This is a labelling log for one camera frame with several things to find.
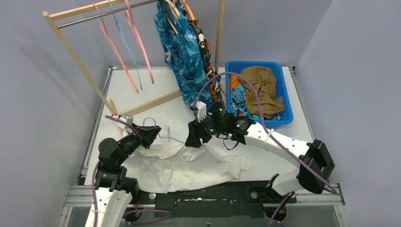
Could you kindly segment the light blue hanger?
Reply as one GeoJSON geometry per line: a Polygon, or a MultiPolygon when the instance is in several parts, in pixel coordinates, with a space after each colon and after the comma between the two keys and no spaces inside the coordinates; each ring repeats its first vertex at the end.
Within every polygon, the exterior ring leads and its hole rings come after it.
{"type": "Polygon", "coordinates": [[[140,87],[141,90],[143,90],[143,86],[142,86],[142,82],[141,82],[141,78],[140,78],[140,73],[139,73],[139,68],[138,68],[137,62],[136,62],[136,60],[135,60],[135,58],[134,58],[134,55],[133,55],[132,50],[131,50],[131,48],[130,48],[130,45],[129,45],[129,43],[128,43],[126,37],[125,37],[125,34],[124,34],[123,30],[122,30],[122,27],[121,27],[121,25],[120,25],[120,22],[119,22],[119,20],[118,20],[118,17],[117,17],[117,15],[116,15],[116,13],[115,13],[115,11],[114,11],[114,9],[113,9],[112,1],[111,1],[111,0],[108,0],[108,2],[109,2],[109,5],[110,5],[110,8],[111,8],[111,11],[112,11],[112,14],[113,14],[113,17],[114,17],[114,20],[115,20],[117,29],[118,29],[118,31],[119,31],[119,34],[120,34],[120,36],[121,36],[121,38],[122,38],[122,40],[123,40],[123,43],[124,43],[124,45],[125,45],[125,47],[126,47],[128,53],[129,53],[129,55],[130,55],[130,58],[131,58],[132,62],[134,63],[135,69],[136,69],[136,71],[137,71],[137,77],[138,77],[138,81],[139,81],[139,87],[140,87]]]}
{"type": "Polygon", "coordinates": [[[170,142],[178,142],[184,144],[181,139],[174,138],[170,135],[170,128],[165,124],[157,124],[156,120],[152,117],[146,117],[142,122],[143,126],[159,126],[161,131],[157,135],[156,144],[167,144],[170,142]]]}

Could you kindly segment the white shorts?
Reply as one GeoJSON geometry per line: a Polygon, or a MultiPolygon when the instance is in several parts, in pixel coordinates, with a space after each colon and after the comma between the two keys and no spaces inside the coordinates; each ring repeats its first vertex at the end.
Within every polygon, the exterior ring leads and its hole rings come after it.
{"type": "Polygon", "coordinates": [[[169,127],[161,126],[149,149],[140,147],[124,161],[127,177],[138,180],[139,189],[150,193],[191,191],[237,180],[253,164],[245,154],[233,154],[221,145],[200,148],[167,139],[169,127]]]}

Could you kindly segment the light blue shark print shorts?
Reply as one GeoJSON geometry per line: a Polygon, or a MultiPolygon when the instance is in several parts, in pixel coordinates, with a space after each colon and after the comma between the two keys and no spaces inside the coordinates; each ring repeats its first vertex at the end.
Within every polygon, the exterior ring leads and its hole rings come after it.
{"type": "MultiPolygon", "coordinates": [[[[259,121],[261,118],[255,96],[251,95],[252,103],[251,110],[249,110],[246,105],[246,93],[250,93],[250,90],[247,90],[241,84],[231,88],[231,113],[235,116],[245,116],[259,121]]],[[[269,96],[266,96],[266,93],[261,93],[260,102],[262,115],[265,119],[273,121],[281,119],[280,113],[285,110],[282,97],[273,100],[269,96]]]]}

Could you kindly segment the khaki brown shorts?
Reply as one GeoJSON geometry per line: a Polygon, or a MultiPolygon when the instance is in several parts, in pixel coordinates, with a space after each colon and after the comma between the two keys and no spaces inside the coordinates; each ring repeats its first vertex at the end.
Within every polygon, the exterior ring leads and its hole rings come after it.
{"type": "Polygon", "coordinates": [[[276,78],[272,69],[254,65],[243,69],[240,74],[251,83],[249,86],[245,80],[238,78],[245,88],[245,104],[250,114],[260,115],[257,96],[265,119],[270,120],[274,115],[285,110],[283,98],[276,97],[276,78]]]}

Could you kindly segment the thick pink hanger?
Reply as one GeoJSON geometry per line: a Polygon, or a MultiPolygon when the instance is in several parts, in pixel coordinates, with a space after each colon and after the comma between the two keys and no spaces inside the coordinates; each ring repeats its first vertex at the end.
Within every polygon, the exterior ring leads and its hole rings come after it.
{"type": "Polygon", "coordinates": [[[145,63],[146,63],[146,66],[147,66],[147,69],[148,69],[148,72],[149,72],[149,76],[150,76],[150,79],[151,79],[151,83],[154,84],[155,81],[154,81],[152,68],[151,68],[151,65],[150,65],[150,62],[149,62],[149,59],[148,59],[148,54],[147,54],[146,49],[144,47],[143,41],[142,41],[142,39],[141,39],[141,37],[139,35],[137,27],[135,26],[135,22],[133,20],[133,14],[132,14],[132,11],[131,11],[131,7],[130,7],[130,4],[129,4],[129,1],[125,0],[125,3],[127,5],[127,9],[125,10],[125,16],[127,18],[127,22],[129,24],[130,29],[132,30],[135,38],[136,38],[136,41],[137,41],[137,43],[139,45],[139,48],[140,48],[140,50],[142,52],[142,55],[144,57],[144,60],[145,60],[145,63]]]}

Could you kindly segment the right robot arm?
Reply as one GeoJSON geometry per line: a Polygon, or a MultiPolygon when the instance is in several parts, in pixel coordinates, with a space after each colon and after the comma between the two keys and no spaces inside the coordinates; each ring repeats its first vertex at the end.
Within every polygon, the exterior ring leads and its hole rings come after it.
{"type": "Polygon", "coordinates": [[[324,142],[290,138],[248,117],[236,117],[228,113],[220,103],[207,108],[205,103],[198,101],[191,104],[190,109],[196,113],[197,118],[188,123],[187,147],[199,148],[212,137],[217,137],[261,148],[295,166],[294,170],[275,174],[270,179],[266,186],[266,196],[270,201],[277,202],[284,195],[301,189],[314,194],[324,191],[336,193],[329,184],[335,163],[324,142]]]}

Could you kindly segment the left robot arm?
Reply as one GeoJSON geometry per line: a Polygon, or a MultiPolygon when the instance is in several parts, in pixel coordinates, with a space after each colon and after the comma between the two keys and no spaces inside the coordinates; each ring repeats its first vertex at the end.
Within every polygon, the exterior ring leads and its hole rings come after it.
{"type": "Polygon", "coordinates": [[[160,126],[130,126],[131,133],[120,140],[106,138],[98,146],[98,164],[92,175],[93,202],[87,227],[118,227],[128,205],[140,195],[138,180],[127,176],[123,163],[137,149],[149,149],[160,126]]]}

